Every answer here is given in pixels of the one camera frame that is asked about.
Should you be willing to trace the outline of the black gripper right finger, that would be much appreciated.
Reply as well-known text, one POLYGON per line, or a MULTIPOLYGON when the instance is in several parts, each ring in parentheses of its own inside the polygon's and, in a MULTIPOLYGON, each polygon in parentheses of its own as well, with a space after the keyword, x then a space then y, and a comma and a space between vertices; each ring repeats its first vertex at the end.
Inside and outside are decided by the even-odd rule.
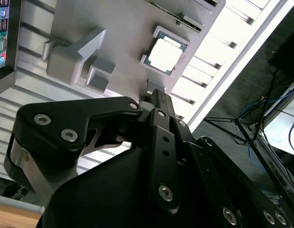
POLYGON ((208 137, 195 139, 176 118, 165 95, 170 128, 176 136, 180 174, 182 222, 192 228, 294 228, 294 202, 271 168, 265 170, 282 197, 275 205, 208 137))

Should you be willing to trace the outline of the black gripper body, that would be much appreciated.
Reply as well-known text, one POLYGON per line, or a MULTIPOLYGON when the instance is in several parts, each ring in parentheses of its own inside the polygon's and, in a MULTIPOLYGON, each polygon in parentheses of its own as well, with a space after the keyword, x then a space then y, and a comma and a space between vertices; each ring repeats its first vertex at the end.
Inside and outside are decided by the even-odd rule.
POLYGON ((202 148, 172 143, 131 149, 68 181, 40 228, 229 228, 233 207, 202 148))

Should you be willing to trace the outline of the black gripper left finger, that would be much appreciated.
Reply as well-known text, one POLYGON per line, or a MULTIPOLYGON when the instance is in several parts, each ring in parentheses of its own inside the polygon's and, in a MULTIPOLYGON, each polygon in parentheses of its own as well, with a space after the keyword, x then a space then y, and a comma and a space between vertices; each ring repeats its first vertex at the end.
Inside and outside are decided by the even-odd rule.
POLYGON ((68 181, 131 149, 172 143, 165 94, 28 104, 12 129, 5 169, 47 207, 68 181))

